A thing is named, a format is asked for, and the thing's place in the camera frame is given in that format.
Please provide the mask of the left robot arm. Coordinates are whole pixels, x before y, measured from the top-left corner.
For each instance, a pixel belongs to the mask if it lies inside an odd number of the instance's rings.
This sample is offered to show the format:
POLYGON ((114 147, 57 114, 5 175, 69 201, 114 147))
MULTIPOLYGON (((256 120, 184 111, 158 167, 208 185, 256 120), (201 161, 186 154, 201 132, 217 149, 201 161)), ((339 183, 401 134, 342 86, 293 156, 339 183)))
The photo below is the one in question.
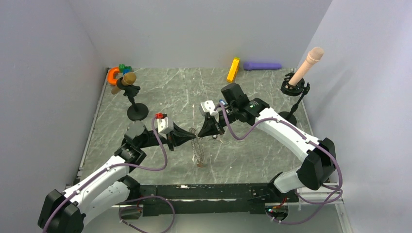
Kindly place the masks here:
POLYGON ((196 135, 178 127, 169 118, 154 119, 158 127, 148 130, 141 121, 130 123, 121 146, 96 171, 79 183, 59 192, 51 191, 43 203, 38 226, 45 233, 80 233, 84 226, 113 205, 135 203, 141 197, 141 185, 129 176, 146 157, 143 148, 167 145, 175 147, 196 139, 196 135))

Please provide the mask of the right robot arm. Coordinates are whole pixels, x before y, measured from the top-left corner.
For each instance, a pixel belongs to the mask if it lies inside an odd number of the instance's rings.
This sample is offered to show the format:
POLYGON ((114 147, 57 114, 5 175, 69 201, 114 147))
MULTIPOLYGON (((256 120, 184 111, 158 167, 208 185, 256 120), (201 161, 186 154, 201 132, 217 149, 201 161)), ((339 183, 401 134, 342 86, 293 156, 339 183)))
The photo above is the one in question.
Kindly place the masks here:
POLYGON ((250 100, 240 85, 231 83, 221 93, 225 103, 215 104, 211 100, 200 103, 199 109, 204 124, 199 137, 224 134, 224 128, 240 121, 252 129, 259 129, 286 146, 300 161, 301 166, 277 174, 270 182, 268 196, 281 201, 287 192, 306 187, 318 190, 336 170, 334 143, 325 138, 320 140, 284 119, 260 98, 250 100))

